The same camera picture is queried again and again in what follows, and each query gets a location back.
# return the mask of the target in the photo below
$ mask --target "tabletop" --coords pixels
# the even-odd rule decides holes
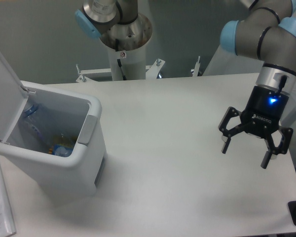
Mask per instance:
[[[258,74],[52,86],[99,98],[108,157],[93,197],[40,187],[4,157],[17,237],[238,237],[296,232],[289,153],[260,163],[245,133],[227,153],[218,125],[243,110]]]

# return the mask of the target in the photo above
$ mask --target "white plastic bin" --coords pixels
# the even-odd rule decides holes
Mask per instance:
[[[48,108],[60,128],[77,137],[73,153],[58,157],[40,152],[40,142],[18,120],[28,98]],[[100,101],[84,94],[21,82],[0,53],[0,155],[40,185],[93,195],[106,147],[100,125]]]

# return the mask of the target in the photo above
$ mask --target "robotiq logo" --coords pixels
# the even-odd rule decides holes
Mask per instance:
[[[261,117],[261,116],[259,116],[259,115],[256,115],[256,114],[254,114],[251,118],[252,118],[252,119],[259,119],[259,120],[262,120],[262,121],[264,121],[264,122],[268,122],[269,124],[272,123],[271,120],[269,120],[269,119],[267,119],[267,118],[263,118],[263,117]]]

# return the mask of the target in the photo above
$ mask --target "blue led light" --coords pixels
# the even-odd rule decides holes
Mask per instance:
[[[272,105],[274,102],[276,102],[277,99],[276,98],[269,98],[269,103],[270,105]]]

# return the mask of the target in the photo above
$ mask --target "trash bin lid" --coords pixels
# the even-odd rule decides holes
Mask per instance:
[[[0,53],[0,140],[6,142],[28,98],[28,92]]]

